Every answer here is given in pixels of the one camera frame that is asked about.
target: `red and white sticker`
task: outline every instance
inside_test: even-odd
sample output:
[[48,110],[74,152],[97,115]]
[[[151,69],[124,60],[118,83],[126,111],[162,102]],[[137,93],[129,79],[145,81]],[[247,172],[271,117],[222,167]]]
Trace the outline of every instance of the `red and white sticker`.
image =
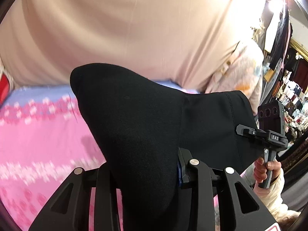
[[270,226],[267,230],[265,231],[281,231],[278,223],[274,223],[272,226]]

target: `triangular cutout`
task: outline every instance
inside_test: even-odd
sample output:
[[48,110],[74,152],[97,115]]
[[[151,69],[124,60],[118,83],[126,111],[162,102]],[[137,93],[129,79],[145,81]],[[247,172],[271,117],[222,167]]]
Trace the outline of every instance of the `triangular cutout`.
[[256,201],[250,196],[250,194],[246,191],[241,183],[237,182],[235,184],[235,188],[236,192],[238,193],[238,199],[240,201],[243,214],[248,214],[259,209]]
[[68,204],[70,203],[70,195],[73,191],[73,183],[67,185],[67,187],[63,190],[62,194],[59,195],[56,202],[51,207],[51,211],[66,214],[68,209]]

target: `cream jacket sleeve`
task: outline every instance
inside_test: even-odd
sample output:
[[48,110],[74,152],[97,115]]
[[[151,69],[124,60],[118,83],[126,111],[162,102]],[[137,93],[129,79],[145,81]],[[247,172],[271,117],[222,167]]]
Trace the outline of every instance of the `cream jacket sleeve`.
[[280,222],[284,218],[290,218],[292,216],[298,217],[300,215],[300,212],[288,210],[288,206],[282,203],[281,192],[284,183],[283,170],[281,169],[280,176],[271,184],[269,189],[259,188],[257,182],[254,187],[254,192],[268,208],[277,222]]

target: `dark red curtain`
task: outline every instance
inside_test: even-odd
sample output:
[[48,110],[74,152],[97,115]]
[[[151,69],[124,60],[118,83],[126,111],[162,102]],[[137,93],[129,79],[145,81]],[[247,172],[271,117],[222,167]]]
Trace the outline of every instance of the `dark red curtain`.
[[302,88],[303,93],[305,93],[308,86],[308,62],[305,59],[299,60],[293,81],[296,82]]

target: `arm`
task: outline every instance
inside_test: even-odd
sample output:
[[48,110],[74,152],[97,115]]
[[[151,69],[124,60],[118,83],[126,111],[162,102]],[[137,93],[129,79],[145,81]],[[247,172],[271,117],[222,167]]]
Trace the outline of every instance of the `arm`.
[[254,176],[256,179],[256,184],[254,187],[254,192],[268,208],[277,222],[293,216],[298,217],[300,215],[299,212],[288,210],[288,206],[282,203],[281,192],[283,190],[285,180],[280,162],[272,162],[272,166],[267,167],[267,169],[273,170],[273,178],[275,178],[270,188],[263,189],[258,187],[258,183],[261,183],[264,179],[266,179],[266,168],[263,163],[263,159],[260,158],[255,162],[256,167],[254,170]]

